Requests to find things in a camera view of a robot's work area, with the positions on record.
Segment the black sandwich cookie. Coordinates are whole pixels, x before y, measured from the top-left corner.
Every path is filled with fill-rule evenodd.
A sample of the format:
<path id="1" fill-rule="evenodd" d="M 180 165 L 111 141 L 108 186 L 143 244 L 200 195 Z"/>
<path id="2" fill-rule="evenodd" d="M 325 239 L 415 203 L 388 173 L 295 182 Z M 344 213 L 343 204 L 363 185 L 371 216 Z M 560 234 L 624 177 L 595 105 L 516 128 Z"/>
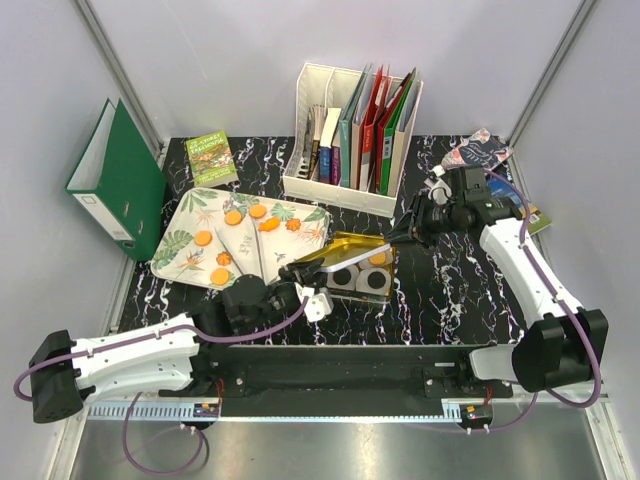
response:
<path id="1" fill-rule="evenodd" d="M 387 283 L 387 275 L 384 272 L 371 272 L 367 278 L 367 283 L 371 289 L 383 289 Z"/>
<path id="2" fill-rule="evenodd" d="M 336 285 L 347 287 L 352 284 L 354 276 L 350 270 L 343 269 L 333 274 L 333 281 Z"/>

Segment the gold tin lid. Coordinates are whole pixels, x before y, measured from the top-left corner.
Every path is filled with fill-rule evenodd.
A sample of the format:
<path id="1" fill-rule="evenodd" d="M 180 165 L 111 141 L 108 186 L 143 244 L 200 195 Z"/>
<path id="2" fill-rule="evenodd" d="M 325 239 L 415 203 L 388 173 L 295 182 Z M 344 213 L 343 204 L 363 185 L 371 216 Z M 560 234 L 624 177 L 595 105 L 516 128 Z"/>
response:
<path id="1" fill-rule="evenodd" d="M 362 260 L 385 250 L 393 252 L 392 246 L 382 236 L 337 232 L 326 246 L 295 262 L 321 260 L 322 270 L 332 273 L 352 265 L 361 267 Z"/>

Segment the orange round patterned cookie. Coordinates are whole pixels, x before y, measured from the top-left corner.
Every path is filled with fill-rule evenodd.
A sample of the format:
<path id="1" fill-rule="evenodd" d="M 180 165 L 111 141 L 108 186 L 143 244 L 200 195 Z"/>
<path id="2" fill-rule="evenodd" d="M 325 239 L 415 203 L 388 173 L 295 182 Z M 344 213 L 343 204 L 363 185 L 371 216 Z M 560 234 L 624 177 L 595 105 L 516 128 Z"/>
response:
<path id="1" fill-rule="evenodd" d="M 383 267 L 390 264 L 393 256 L 389 250 L 377 253 L 368 258 L 368 262 L 373 267 Z"/>

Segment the gold cookie tin base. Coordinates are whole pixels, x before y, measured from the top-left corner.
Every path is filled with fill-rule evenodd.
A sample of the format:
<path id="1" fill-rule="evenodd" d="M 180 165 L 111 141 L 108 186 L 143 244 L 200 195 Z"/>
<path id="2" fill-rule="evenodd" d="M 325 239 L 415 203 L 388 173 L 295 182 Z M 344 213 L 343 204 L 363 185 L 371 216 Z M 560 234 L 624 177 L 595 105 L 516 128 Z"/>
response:
<path id="1" fill-rule="evenodd" d="M 334 234 L 334 241 L 342 241 L 342 244 L 336 248 L 335 254 L 326 258 L 331 267 L 362 254 L 365 258 L 328 273 L 327 287 L 331 295 L 362 302 L 387 303 L 394 285 L 396 250 L 389 247 L 373 253 L 384 243 L 384 239 L 376 235 L 338 231 Z"/>

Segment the metal serving tongs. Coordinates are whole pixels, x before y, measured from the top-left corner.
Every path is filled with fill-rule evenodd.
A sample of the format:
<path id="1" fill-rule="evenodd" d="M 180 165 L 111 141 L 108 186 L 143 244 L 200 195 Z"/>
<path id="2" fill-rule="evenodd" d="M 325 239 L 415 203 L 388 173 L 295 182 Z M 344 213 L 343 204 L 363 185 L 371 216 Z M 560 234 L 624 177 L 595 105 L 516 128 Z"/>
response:
<path id="1" fill-rule="evenodd" d="M 231 265 L 240 275 L 264 277 L 261 247 L 255 233 L 243 226 L 238 232 L 222 227 L 213 227 L 213 232 L 222 250 L 230 256 Z"/>

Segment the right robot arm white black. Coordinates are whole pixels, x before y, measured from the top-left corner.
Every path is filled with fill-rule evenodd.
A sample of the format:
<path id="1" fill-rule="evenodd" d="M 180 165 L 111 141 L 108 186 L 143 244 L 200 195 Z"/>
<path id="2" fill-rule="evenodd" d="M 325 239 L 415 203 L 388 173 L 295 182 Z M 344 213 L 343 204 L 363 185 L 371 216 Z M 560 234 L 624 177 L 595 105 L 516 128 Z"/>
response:
<path id="1" fill-rule="evenodd" d="M 393 246 L 417 242 L 425 248 L 448 233 L 467 233 L 498 266 L 527 323 L 513 345 L 480 347 L 454 371 L 454 384 L 476 396 L 490 380 L 517 383 L 530 393 L 590 381 L 591 401 L 600 395 L 600 363 L 608 321 L 599 310 L 587 310 L 545 262 L 533 243 L 530 210 L 508 197 L 491 193 L 491 171 L 480 166 L 445 169 L 441 200 L 433 192 L 417 193 L 405 214 L 386 234 Z"/>

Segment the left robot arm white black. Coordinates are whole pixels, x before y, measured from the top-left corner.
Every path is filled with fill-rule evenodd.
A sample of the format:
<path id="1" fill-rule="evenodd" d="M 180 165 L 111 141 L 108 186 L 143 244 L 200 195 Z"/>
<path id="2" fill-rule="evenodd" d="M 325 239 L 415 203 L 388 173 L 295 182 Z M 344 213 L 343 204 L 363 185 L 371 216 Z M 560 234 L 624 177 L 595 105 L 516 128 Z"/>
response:
<path id="1" fill-rule="evenodd" d="M 266 284 L 243 275 L 204 311 L 135 331 L 84 339 L 53 332 L 15 380 L 13 392 L 31 404 L 37 424 L 138 393 L 206 395 L 216 382 L 211 347 L 262 340 L 301 317 L 318 322 L 332 312 L 328 273 L 320 260 L 290 263 L 279 277 Z"/>

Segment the white paper cup back right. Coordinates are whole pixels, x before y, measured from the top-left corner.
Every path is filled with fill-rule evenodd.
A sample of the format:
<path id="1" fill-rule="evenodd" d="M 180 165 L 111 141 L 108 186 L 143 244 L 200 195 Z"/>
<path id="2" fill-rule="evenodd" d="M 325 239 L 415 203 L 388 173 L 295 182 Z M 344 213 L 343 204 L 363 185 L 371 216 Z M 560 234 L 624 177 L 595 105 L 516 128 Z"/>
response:
<path id="1" fill-rule="evenodd" d="M 393 262 L 393 254 L 390 250 L 376 253 L 360 262 L 362 269 L 382 268 Z"/>

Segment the orange shell shaped cookie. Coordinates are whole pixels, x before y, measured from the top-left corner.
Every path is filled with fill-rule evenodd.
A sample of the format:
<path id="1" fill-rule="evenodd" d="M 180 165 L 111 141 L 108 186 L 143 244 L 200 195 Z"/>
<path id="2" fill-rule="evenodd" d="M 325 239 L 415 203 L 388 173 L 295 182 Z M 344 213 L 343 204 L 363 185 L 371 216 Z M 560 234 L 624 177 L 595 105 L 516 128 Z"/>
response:
<path id="1" fill-rule="evenodd" d="M 301 228 L 301 221 L 298 218 L 292 218 L 286 222 L 286 229 L 289 231 L 297 231 Z"/>

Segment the orange fish shaped cookie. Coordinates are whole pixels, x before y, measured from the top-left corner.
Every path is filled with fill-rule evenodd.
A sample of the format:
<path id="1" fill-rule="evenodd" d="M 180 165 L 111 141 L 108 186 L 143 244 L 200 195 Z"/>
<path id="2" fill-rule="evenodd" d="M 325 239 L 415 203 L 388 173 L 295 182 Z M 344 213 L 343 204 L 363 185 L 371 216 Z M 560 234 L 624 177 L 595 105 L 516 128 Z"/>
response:
<path id="1" fill-rule="evenodd" d="M 281 220 L 278 217 L 271 217 L 259 224 L 259 230 L 261 232 L 271 232 L 277 229 L 281 224 Z"/>

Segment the orange cookie tray front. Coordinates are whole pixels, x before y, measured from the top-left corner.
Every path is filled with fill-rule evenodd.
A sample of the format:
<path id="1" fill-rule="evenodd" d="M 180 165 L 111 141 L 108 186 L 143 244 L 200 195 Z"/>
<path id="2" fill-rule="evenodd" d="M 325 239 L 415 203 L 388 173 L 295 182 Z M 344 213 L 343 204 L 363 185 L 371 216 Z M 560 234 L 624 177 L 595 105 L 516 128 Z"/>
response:
<path id="1" fill-rule="evenodd" d="M 228 252 L 221 252 L 216 257 L 216 262 L 220 266 L 228 266 L 232 263 L 233 258 Z"/>

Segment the orange cookie tray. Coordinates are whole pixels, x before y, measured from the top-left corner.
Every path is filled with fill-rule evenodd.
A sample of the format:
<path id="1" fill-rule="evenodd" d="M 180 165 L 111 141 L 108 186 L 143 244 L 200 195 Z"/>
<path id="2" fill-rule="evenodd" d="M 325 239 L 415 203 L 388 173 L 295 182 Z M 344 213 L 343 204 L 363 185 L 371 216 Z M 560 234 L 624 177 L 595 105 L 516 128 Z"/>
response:
<path id="1" fill-rule="evenodd" d="M 212 240 L 213 240 L 213 235 L 208 230 L 201 230 L 194 235 L 194 243 L 197 246 L 201 246 L 201 247 L 207 246 L 212 242 Z"/>
<path id="2" fill-rule="evenodd" d="M 228 266 L 232 263 L 233 258 L 228 252 L 221 252 L 216 257 L 216 262 L 220 266 Z"/>

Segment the floral patterned serving tray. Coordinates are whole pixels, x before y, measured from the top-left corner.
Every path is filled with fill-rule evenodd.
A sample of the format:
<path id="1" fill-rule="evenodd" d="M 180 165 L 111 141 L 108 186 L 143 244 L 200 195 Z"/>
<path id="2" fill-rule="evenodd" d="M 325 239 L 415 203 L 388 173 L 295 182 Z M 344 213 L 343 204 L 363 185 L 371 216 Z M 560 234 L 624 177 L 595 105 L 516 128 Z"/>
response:
<path id="1" fill-rule="evenodd" d="M 192 188 L 163 234 L 151 271 L 163 280 L 213 290 L 243 275 L 270 284 L 281 267 L 324 246 L 330 222 L 320 206 Z"/>

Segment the orange cookie near tray left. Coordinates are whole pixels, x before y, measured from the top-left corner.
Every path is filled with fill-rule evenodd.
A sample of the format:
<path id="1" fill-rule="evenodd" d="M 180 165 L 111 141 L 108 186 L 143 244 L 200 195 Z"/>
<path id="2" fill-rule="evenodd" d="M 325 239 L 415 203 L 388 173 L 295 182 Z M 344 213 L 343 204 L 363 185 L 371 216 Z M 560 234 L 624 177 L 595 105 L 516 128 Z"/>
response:
<path id="1" fill-rule="evenodd" d="M 201 247 L 207 246 L 212 242 L 212 240 L 213 240 L 213 235 L 208 230 L 201 230 L 194 235 L 194 243 L 197 246 L 201 246 Z"/>

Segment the green lever arch binder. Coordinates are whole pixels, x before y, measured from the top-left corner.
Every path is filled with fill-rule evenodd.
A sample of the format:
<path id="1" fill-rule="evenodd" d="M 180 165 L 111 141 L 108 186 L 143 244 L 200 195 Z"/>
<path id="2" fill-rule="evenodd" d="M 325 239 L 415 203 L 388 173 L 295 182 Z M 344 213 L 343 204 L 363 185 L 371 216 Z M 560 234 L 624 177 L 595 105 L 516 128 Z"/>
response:
<path id="1" fill-rule="evenodd" d="M 65 190 L 132 260 L 160 242 L 165 177 L 123 102 L 107 100 Z"/>

